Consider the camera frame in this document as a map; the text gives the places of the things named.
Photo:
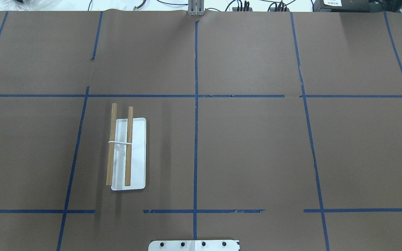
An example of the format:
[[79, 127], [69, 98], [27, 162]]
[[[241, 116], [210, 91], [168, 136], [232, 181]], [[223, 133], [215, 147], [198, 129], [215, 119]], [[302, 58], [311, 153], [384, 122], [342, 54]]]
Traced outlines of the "inner wooden rack rod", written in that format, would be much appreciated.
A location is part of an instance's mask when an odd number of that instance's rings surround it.
[[132, 139], [133, 139], [133, 116], [134, 107], [128, 107], [127, 135], [126, 135], [126, 163], [125, 163], [125, 186], [131, 186], [131, 165], [132, 165]]

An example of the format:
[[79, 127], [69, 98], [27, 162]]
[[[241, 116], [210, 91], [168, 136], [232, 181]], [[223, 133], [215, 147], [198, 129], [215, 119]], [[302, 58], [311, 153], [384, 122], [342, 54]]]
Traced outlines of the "wooden rack rod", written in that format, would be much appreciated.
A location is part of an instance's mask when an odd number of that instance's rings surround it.
[[126, 163], [125, 163], [125, 186], [131, 186], [131, 165], [132, 165], [132, 139], [133, 139], [133, 116], [134, 107], [128, 107], [127, 135], [126, 135]]
[[108, 158], [107, 158], [107, 176], [106, 185], [111, 186], [113, 182], [113, 163], [114, 163], [114, 140], [116, 135], [116, 120], [118, 117], [118, 105], [112, 103], [111, 106], [111, 116], [110, 116], [110, 137], [109, 137], [109, 148], [108, 148]]

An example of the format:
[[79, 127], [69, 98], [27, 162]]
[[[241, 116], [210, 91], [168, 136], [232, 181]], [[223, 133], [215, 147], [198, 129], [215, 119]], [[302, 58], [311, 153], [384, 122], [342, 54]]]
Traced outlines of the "white towel rack tray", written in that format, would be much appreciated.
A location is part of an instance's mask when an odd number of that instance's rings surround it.
[[128, 119], [117, 119], [115, 139], [109, 141], [114, 144], [113, 180], [111, 184], [113, 191], [139, 190], [146, 186], [147, 121], [145, 118], [133, 119], [131, 184], [129, 186], [125, 185], [125, 162], [128, 146], [127, 124]]

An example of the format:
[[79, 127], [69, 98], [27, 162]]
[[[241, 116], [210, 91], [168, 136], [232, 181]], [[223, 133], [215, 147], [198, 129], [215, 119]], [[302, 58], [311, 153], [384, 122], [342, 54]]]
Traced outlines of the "outer wooden rack rod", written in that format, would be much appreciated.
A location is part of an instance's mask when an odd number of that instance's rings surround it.
[[118, 117], [118, 105], [112, 103], [111, 106], [111, 116], [110, 116], [110, 137], [109, 137], [109, 148], [108, 148], [108, 158], [107, 158], [107, 176], [106, 185], [111, 186], [113, 182], [113, 163], [114, 163], [114, 140], [116, 135], [116, 120]]

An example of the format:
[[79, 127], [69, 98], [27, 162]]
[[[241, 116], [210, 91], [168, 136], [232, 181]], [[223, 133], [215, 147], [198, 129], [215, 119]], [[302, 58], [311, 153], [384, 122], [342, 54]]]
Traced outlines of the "black device with label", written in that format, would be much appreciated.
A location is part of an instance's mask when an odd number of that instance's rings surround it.
[[402, 0], [313, 0], [313, 12], [402, 13]]

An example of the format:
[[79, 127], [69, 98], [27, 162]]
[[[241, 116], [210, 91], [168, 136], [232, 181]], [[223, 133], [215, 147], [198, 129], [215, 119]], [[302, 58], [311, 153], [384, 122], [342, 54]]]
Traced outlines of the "grey aluminium post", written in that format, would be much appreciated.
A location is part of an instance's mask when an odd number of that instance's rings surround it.
[[188, 1], [188, 16], [203, 16], [205, 13], [204, 0]]

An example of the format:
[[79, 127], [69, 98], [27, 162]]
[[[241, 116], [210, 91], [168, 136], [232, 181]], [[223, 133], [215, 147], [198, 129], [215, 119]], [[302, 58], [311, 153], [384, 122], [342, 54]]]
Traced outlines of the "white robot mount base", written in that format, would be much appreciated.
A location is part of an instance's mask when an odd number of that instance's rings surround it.
[[157, 240], [149, 251], [239, 251], [239, 240]]

